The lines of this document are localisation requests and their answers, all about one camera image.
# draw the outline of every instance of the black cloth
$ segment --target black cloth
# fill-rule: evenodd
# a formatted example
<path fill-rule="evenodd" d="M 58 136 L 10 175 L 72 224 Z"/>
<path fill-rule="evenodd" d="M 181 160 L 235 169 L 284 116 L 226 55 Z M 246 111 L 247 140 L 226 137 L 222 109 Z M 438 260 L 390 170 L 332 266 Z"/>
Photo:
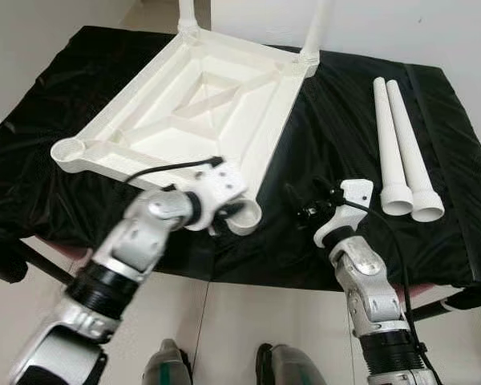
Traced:
<path fill-rule="evenodd" d="M 53 143 L 76 135 L 169 42 L 167 34 L 86 26 L 36 79 L 0 124 L 0 241 L 38 234 L 64 245 L 96 247 L 139 192 L 92 172 L 67 174 L 50 157 Z M 481 146 L 443 72 L 357 55 L 322 52 L 306 79 L 258 194 L 260 228 L 248 237 L 172 234 L 158 270 L 221 282 L 338 289 L 305 231 L 296 227 L 283 186 L 310 196 L 310 180 L 366 178 L 371 207 L 382 189 L 372 82 L 396 79 L 435 190 L 446 209 L 429 224 L 386 217 L 405 250 L 413 283 L 481 282 Z M 120 199 L 111 200 L 117 188 Z M 400 265 L 388 230 L 368 216 L 359 232 Z"/>

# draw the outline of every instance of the black cable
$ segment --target black cable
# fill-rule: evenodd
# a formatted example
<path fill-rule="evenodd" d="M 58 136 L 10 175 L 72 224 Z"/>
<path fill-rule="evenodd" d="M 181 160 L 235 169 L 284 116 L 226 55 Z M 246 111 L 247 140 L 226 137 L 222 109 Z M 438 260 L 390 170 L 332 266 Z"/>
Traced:
<path fill-rule="evenodd" d="M 194 166 L 200 166 L 202 164 L 211 164 L 213 167 L 215 167 L 218 164 L 221 164 L 222 162 L 223 162 L 223 158 L 221 158 L 220 156 L 213 156 L 212 158 L 208 158 L 208 159 L 205 159 L 205 160 L 197 160 L 197 161 L 194 161 L 194 162 L 168 164 L 168 165 L 165 165 L 165 166 L 146 168 L 145 170 L 141 170 L 139 172 L 136 172 L 135 174 L 130 175 L 127 179 L 125 179 L 123 181 L 123 183 L 128 184 L 128 183 L 132 182 L 134 179 L 136 179 L 136 178 L 138 178 L 142 175 L 152 174 L 154 172 L 175 170 L 177 168 L 194 167 Z"/>
<path fill-rule="evenodd" d="M 410 279 L 408 277 L 408 267 L 406 265 L 406 261 L 404 259 L 404 253 L 402 252 L 401 246 L 398 242 L 397 236 L 395 235 L 394 229 L 390 226 L 388 221 L 377 211 L 359 205 L 358 203 L 350 202 L 347 200 L 343 200 L 344 205 L 348 205 L 351 207 L 354 207 L 355 209 L 359 209 L 361 211 L 365 211 L 366 213 L 369 213 L 371 215 L 374 215 L 376 218 L 378 218 L 390 231 L 390 235 L 392 236 L 392 239 L 394 240 L 395 243 L 395 248 L 398 251 L 398 257 L 399 261 L 401 262 L 402 265 L 402 285 L 404 289 L 404 302 L 405 302 L 405 307 L 406 307 L 406 319 L 408 321 L 408 324 L 410 325 L 410 332 L 411 336 L 414 339 L 415 342 L 415 348 L 420 355 L 420 358 L 424 362 L 424 365 L 433 373 L 433 376 L 435 377 L 435 380 L 438 385 L 442 385 L 442 381 L 440 380 L 439 374 L 436 372 L 435 368 L 433 367 L 433 364 L 431 364 L 431 361 L 427 358 L 426 356 L 426 345 L 423 342 L 420 342 L 418 339 L 417 335 L 417 329 L 415 328 L 415 320 L 414 320 L 414 314 L 413 310 L 411 309 L 411 299 L 410 299 Z"/>
<path fill-rule="evenodd" d="M 146 174 L 152 174 L 154 172 L 162 172 L 162 171 L 169 171 L 169 170 L 175 170 L 178 168 L 187 168 L 187 167 L 194 167 L 194 166 L 200 166 L 202 164 L 210 164 L 213 167 L 216 167 L 217 165 L 223 163 L 223 158 L 220 156 L 212 156 L 211 158 L 205 159 L 205 160 L 196 160 L 193 162 L 185 162 L 185 163 L 176 163 L 176 164 L 166 164 L 165 166 L 158 166 L 158 167 L 151 167 L 151 168 L 146 168 L 144 170 L 138 171 L 135 174 L 130 175 L 127 179 L 122 181 L 122 184 L 129 184 L 132 182 L 134 179 L 146 175 Z M 107 223 L 109 220 L 109 217 L 111 215 L 111 211 L 113 209 L 116 209 L 116 205 L 114 205 L 114 201 L 118 195 L 119 189 L 116 187 L 112 190 L 111 195 L 109 196 L 107 206 L 105 213 L 103 215 L 103 231 L 101 232 L 101 236 L 99 236 L 99 243 L 103 242 L 103 239 L 105 238 L 105 232 L 107 229 Z"/>

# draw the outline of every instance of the silver robot arm segment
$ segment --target silver robot arm segment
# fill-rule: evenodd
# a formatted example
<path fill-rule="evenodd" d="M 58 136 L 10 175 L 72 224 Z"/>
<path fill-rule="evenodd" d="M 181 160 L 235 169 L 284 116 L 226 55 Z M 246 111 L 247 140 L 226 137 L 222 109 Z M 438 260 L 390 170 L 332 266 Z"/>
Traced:
<path fill-rule="evenodd" d="M 97 384 L 107 362 L 100 345 L 112 339 L 124 309 L 164 255 L 169 233 L 208 228 L 245 190 L 240 173 L 223 163 L 183 191 L 141 193 L 27 343 L 10 383 Z"/>
<path fill-rule="evenodd" d="M 369 385 L 436 385 L 416 350 L 410 327 L 388 282 L 386 265 L 363 237 L 355 235 L 366 212 L 346 202 L 368 208 L 373 184 L 369 180 L 344 180 L 339 188 L 320 188 L 329 199 L 304 208 L 300 216 L 311 223 L 329 218 L 313 235 L 317 247 L 326 248 L 335 276 L 346 293 L 347 306 L 369 368 Z M 334 213 L 321 208 L 335 207 Z"/>

